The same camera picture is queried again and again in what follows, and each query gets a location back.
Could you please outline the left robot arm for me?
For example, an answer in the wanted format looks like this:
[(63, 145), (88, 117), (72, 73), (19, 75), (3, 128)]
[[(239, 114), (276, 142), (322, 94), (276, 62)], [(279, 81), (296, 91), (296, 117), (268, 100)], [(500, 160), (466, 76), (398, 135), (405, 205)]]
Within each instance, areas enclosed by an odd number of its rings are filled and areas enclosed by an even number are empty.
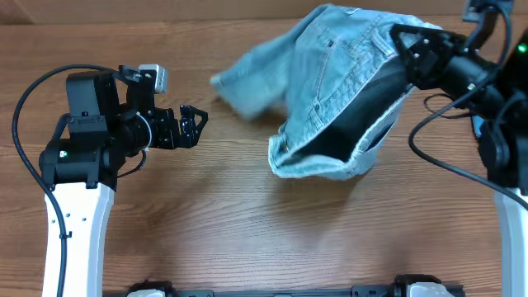
[(44, 296), (100, 296), (106, 229), (120, 169), (149, 149), (197, 145), (206, 112), (155, 106), (167, 90), (167, 71), (157, 64), (121, 66), (118, 72), (72, 73), (66, 81), (69, 112), (59, 118), (40, 154), (48, 239)]

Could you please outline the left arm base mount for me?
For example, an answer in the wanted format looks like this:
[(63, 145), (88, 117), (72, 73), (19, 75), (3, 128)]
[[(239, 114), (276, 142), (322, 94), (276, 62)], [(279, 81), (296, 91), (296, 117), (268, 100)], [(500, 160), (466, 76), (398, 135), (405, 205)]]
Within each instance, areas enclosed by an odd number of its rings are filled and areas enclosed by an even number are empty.
[(145, 280), (132, 285), (127, 292), (127, 297), (176, 297), (176, 289), (172, 282)]

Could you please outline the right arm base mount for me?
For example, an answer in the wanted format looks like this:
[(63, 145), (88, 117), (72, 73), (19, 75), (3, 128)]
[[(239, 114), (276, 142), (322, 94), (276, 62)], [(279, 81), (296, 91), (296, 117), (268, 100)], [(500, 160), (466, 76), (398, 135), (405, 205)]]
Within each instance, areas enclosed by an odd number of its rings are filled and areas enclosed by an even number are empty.
[(454, 297), (431, 275), (405, 274), (394, 279), (394, 297)]

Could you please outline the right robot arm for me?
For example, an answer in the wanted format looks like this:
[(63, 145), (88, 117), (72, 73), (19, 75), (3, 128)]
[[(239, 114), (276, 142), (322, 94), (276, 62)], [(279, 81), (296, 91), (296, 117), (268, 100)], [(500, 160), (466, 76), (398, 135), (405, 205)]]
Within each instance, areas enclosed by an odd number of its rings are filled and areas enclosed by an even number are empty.
[[(491, 26), (471, 36), (395, 25), (390, 37), (410, 82), (421, 90), (439, 88), (452, 102), (415, 126), (410, 149), (427, 162), (494, 191), (502, 240), (502, 295), (527, 294), (527, 36), (522, 35), (507, 59), (492, 63), (478, 54)], [(486, 177), (467, 172), (424, 153), (416, 134), (451, 108), (466, 109), (472, 118), (478, 154)]]

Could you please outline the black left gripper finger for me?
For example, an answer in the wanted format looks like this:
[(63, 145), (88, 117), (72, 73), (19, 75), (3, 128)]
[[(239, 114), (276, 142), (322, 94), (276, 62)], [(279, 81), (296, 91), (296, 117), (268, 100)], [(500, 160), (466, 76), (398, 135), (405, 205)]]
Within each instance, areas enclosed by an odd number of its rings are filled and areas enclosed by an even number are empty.
[(205, 128), (205, 125), (208, 121), (208, 113), (206, 111), (195, 108), (194, 106), (180, 106), (181, 119), (189, 118), (194, 119), (196, 122), (196, 127), (201, 135), (202, 130)]
[(178, 138), (179, 148), (192, 148), (197, 145), (199, 132), (194, 119), (182, 118), (180, 120), (181, 133)]

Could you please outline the light blue denim shorts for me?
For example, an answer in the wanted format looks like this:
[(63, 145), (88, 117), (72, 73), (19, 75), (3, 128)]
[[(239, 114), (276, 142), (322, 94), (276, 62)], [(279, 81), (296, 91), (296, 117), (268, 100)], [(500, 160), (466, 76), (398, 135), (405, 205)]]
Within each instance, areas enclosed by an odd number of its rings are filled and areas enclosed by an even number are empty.
[(324, 4), (244, 54), (210, 83), (244, 119), (284, 103), (268, 162), (279, 177), (345, 180), (368, 172), (413, 91), (390, 37), (393, 12)]

